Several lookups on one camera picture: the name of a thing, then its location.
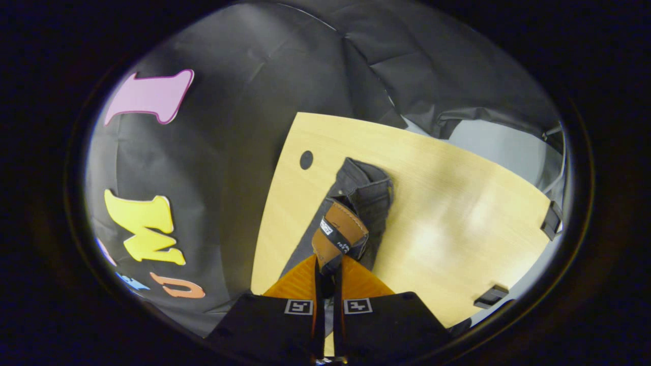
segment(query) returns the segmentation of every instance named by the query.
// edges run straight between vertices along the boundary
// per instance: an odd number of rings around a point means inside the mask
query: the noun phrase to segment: wooden table
[[[306,150],[314,162],[303,170]],[[494,285],[509,289],[549,242],[540,229],[549,199],[505,168],[405,130],[298,113],[262,216],[255,294],[278,280],[347,156],[395,185],[373,273],[396,293],[416,292],[446,327],[480,310],[473,302]]]

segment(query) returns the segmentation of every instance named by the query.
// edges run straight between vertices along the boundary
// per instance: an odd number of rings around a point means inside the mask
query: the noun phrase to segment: yellow letter
[[[151,201],[129,201],[105,190],[104,202],[111,219],[134,234],[124,241],[124,247],[133,259],[138,262],[143,259],[162,260],[180,266],[186,263],[183,253],[176,248],[161,251],[176,244],[176,240],[147,229],[152,227],[166,234],[174,230],[167,198],[157,195]]]
[[[203,289],[196,283],[192,283],[190,281],[184,281],[182,279],[160,277],[154,272],[149,272],[149,274],[152,276],[154,281],[160,283],[161,285],[164,284],[176,285],[176,286],[187,287],[190,289],[190,291],[172,290],[168,287],[163,286],[163,290],[165,290],[168,294],[174,296],[175,298],[201,299],[206,295]]]

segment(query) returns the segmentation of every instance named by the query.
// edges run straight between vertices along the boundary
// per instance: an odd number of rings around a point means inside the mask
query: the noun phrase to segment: pink letter i
[[[115,115],[123,113],[150,113],[156,115],[160,124],[172,122],[194,77],[195,73],[190,69],[174,76],[142,79],[136,79],[132,74],[115,93],[104,117],[104,126]]]

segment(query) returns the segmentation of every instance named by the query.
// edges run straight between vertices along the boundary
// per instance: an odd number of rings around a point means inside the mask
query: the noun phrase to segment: yellow letter w
[[[130,201],[117,198],[110,190],[105,190],[104,202],[111,219],[134,234],[124,241],[124,247],[135,260],[162,260],[180,266],[186,263],[183,253],[176,248],[161,251],[176,244],[176,240],[147,229],[151,227],[165,234],[174,230],[167,198],[157,195],[151,201]]]

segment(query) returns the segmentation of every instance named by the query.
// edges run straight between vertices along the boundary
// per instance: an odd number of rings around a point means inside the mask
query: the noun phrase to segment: pink letter
[[[150,113],[160,124],[172,122],[194,77],[190,69],[165,77],[136,79],[135,74],[131,75],[113,97],[104,126],[123,113]]]

